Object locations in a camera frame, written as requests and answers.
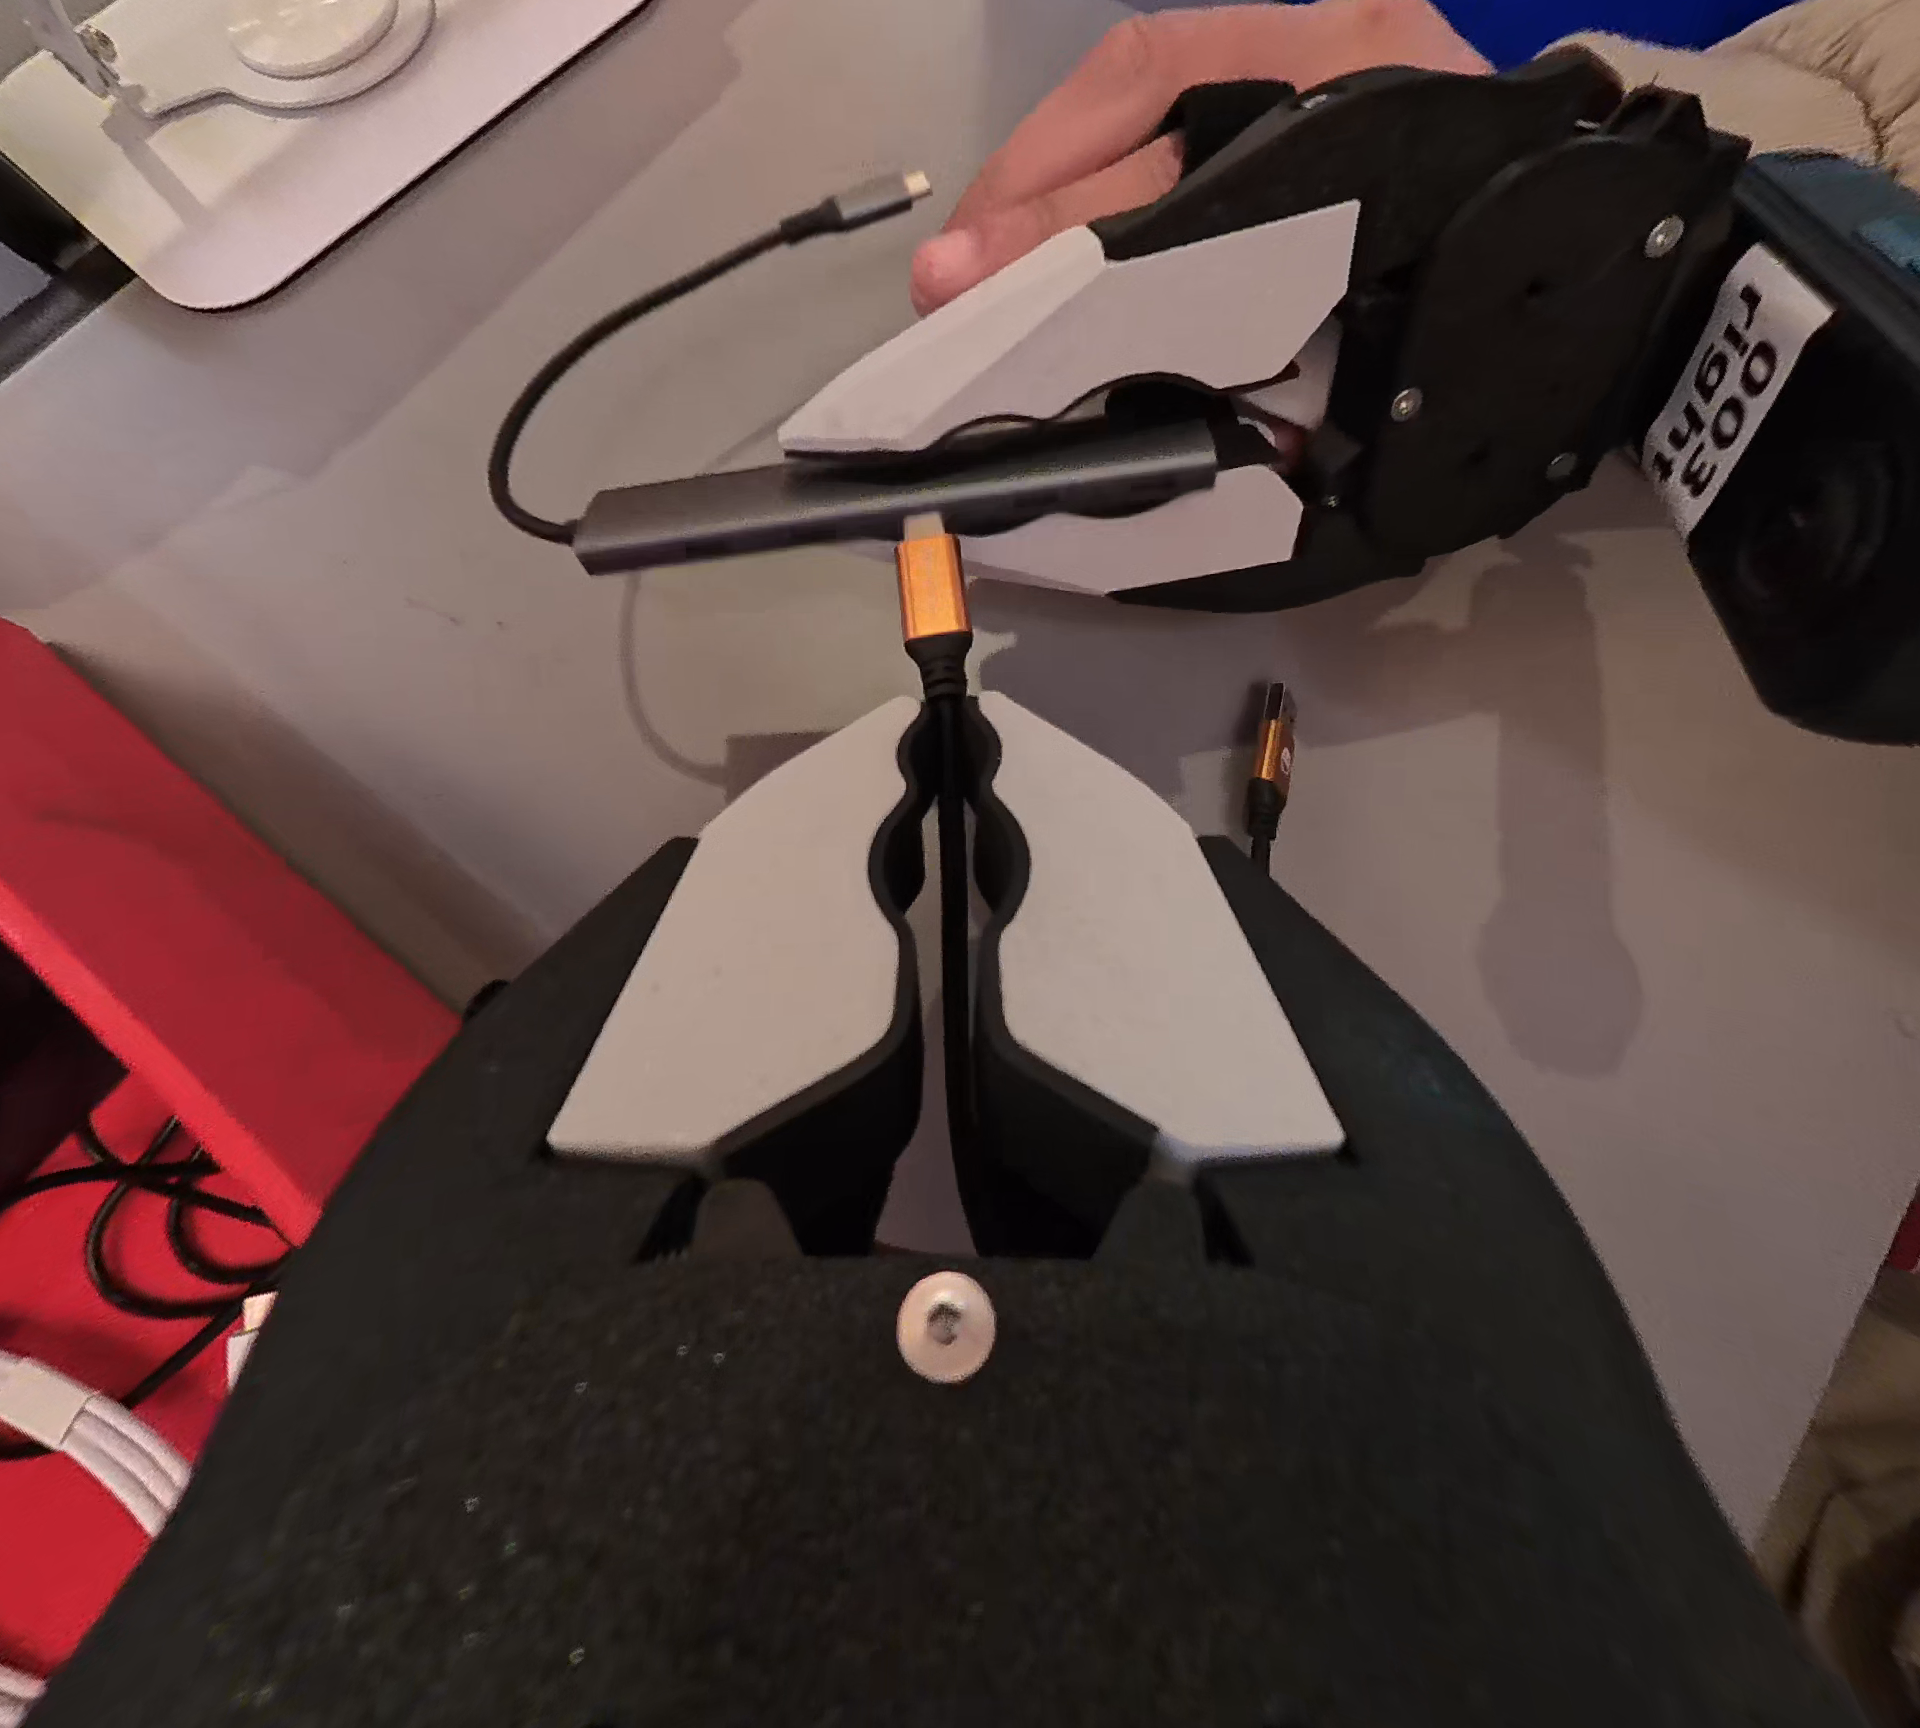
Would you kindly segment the black bin divider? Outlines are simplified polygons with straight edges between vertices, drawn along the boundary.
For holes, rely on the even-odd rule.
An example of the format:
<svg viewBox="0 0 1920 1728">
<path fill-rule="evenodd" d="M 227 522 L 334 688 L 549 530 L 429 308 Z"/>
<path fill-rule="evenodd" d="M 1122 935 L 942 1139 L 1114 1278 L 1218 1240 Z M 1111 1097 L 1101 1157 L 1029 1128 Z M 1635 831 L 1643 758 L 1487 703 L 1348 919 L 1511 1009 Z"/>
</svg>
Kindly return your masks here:
<svg viewBox="0 0 1920 1728">
<path fill-rule="evenodd" d="M 3 1189 L 13 1191 L 78 1135 L 128 1077 L 112 999 L 96 972 L 64 955 L 33 961 L 3 947 Z"/>
</svg>

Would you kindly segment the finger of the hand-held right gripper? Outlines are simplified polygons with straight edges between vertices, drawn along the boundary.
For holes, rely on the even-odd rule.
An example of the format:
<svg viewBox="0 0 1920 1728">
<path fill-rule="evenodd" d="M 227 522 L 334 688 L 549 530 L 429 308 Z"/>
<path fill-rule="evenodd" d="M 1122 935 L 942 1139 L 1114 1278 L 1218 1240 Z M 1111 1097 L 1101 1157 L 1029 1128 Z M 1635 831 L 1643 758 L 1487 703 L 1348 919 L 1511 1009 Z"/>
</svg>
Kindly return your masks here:
<svg viewBox="0 0 1920 1728">
<path fill-rule="evenodd" d="M 962 538 L 962 556 L 969 571 L 987 579 L 1114 597 L 1289 561 L 1305 516 L 1279 468 L 1245 464 L 1140 514 L 1050 514 Z"/>
<path fill-rule="evenodd" d="M 1068 227 L 865 354 L 780 424 L 791 460 L 922 454 L 959 429 L 1050 421 L 1162 375 L 1312 426 L 1328 409 L 1358 202 L 1134 257 Z"/>
</svg>

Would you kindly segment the dark grey USB hub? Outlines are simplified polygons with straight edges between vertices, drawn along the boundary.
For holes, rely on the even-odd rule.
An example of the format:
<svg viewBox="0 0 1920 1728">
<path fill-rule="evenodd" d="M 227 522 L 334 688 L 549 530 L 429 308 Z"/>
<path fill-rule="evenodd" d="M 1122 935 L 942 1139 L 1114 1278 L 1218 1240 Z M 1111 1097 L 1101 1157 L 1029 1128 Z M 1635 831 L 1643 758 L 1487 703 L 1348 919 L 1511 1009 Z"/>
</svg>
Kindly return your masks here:
<svg viewBox="0 0 1920 1728">
<path fill-rule="evenodd" d="M 701 471 L 599 491 L 564 519 L 516 497 L 513 461 L 524 428 L 593 349 L 762 256 L 904 216 L 928 193 L 922 169 L 865 179 L 589 324 L 534 371 L 501 420 L 487 461 L 494 511 L 516 532 L 567 547 L 589 574 L 626 574 L 897 542 L 917 516 L 941 516 L 960 533 L 997 533 L 1048 516 L 1142 516 L 1214 487 L 1234 429 L 1223 411 L 1196 408 L 1031 424 L 987 447 L 938 447 L 902 460 L 785 460 Z"/>
</svg>

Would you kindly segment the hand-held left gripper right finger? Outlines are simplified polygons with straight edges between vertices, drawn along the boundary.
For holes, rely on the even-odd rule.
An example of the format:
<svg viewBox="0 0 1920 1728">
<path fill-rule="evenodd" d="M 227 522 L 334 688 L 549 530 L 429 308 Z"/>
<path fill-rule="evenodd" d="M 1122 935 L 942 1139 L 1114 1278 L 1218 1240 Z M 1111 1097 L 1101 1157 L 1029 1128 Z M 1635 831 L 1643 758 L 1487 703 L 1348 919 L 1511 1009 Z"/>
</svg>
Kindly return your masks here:
<svg viewBox="0 0 1920 1728">
<path fill-rule="evenodd" d="M 1336 1155 L 1346 1132 L 1199 835 L 1150 786 L 985 689 L 982 1146 L 1037 1195 Z"/>
</svg>

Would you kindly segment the person's right forearm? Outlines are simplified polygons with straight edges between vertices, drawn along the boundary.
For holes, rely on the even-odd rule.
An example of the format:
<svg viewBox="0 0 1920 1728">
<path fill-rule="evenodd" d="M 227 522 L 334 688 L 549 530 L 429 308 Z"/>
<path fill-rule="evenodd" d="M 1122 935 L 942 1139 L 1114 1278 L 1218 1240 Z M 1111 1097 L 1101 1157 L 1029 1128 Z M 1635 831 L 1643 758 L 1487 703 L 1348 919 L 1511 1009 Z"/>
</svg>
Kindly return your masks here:
<svg viewBox="0 0 1920 1728">
<path fill-rule="evenodd" d="M 1919 0 L 1803 0 L 1705 50 L 1584 32 L 1559 41 L 1623 90 L 1693 94 L 1754 153 L 1820 151 L 1919 187 Z"/>
</svg>

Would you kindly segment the person's beige clothing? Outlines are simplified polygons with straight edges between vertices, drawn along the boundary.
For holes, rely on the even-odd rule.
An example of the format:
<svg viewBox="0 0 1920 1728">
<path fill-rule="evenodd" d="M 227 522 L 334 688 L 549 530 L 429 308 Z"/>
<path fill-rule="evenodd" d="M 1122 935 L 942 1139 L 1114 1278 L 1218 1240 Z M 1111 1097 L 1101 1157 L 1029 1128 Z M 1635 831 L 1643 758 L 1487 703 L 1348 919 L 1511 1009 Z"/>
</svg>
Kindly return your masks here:
<svg viewBox="0 0 1920 1728">
<path fill-rule="evenodd" d="M 1847 1335 L 1754 1559 L 1861 1707 L 1881 1724 L 1917 1724 L 1917 1203 Z"/>
</svg>

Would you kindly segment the white stand base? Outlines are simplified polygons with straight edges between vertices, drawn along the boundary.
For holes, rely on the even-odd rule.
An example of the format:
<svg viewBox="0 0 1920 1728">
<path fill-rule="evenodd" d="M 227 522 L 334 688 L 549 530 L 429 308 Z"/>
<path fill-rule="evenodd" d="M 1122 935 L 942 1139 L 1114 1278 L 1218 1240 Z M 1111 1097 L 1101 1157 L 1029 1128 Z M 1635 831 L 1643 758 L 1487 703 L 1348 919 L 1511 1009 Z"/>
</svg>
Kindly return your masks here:
<svg viewBox="0 0 1920 1728">
<path fill-rule="evenodd" d="M 5 0 L 5 163 L 163 299 L 236 309 L 648 2 Z"/>
</svg>

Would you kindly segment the large red plastic bin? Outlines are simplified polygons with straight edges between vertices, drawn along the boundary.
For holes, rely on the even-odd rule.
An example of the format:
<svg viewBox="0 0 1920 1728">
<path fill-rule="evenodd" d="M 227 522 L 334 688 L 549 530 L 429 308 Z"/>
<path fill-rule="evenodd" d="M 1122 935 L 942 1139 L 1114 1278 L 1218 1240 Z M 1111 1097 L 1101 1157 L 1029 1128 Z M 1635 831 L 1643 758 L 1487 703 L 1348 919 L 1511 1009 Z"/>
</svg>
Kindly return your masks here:
<svg viewBox="0 0 1920 1728">
<path fill-rule="evenodd" d="M 454 1013 L 112 708 L 5 621 L 5 947 L 109 993 L 128 1080 L 5 1191 L 5 1361 L 114 1400 L 64 1435 L 205 1452 L 288 1254 Z"/>
</svg>

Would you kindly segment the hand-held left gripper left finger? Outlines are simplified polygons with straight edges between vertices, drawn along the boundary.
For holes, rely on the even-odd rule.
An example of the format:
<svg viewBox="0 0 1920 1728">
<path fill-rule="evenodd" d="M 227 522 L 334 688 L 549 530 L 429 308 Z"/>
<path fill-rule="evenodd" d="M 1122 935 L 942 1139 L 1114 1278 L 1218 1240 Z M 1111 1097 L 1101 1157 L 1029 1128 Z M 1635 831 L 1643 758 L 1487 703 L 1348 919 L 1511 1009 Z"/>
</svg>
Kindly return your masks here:
<svg viewBox="0 0 1920 1728">
<path fill-rule="evenodd" d="M 887 1193 L 924 1086 L 922 713 L 883 702 L 702 829 L 547 1132 L 554 1155 Z"/>
</svg>

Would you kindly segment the person's right hand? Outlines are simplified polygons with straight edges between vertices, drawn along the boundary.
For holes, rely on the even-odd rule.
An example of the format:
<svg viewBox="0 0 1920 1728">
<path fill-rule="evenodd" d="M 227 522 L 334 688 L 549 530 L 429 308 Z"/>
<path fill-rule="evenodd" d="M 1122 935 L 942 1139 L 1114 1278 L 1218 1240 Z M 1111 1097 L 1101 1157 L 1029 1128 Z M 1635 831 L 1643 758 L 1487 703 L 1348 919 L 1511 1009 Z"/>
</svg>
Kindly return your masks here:
<svg viewBox="0 0 1920 1728">
<path fill-rule="evenodd" d="M 1314 0 L 1146 12 L 1106 32 L 1019 124 L 914 251 L 918 316 L 951 304 L 1054 234 L 1146 206 L 1185 172 L 1167 128 L 1196 85 L 1298 90 L 1373 68 L 1488 76 L 1495 65 L 1431 0 Z"/>
</svg>

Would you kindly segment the grey desk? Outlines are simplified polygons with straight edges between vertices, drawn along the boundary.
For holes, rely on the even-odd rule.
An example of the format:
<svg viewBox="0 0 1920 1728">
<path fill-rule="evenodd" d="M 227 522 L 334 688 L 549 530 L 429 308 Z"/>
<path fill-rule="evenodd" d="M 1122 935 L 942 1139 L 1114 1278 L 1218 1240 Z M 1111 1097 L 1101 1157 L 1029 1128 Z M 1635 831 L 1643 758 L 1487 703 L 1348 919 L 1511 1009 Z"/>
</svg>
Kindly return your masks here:
<svg viewBox="0 0 1920 1728">
<path fill-rule="evenodd" d="M 765 260 L 551 400 L 559 514 L 757 460 L 909 317 L 922 227 L 1131 12 L 1227 0 L 655 0 L 271 299 L 133 283 L 5 377 L 5 613 L 463 1002 L 665 840 L 914 679 L 887 556 L 593 579 L 492 511 L 524 380 L 782 213 Z M 1234 824 L 1251 689 L 1303 758 L 1277 872 L 1520 1124 L 1754 1536 L 1917 1185 L 1917 754 L 1757 702 L 1616 461 L 1410 587 L 1275 618 L 973 591 L 982 682 Z"/>
</svg>

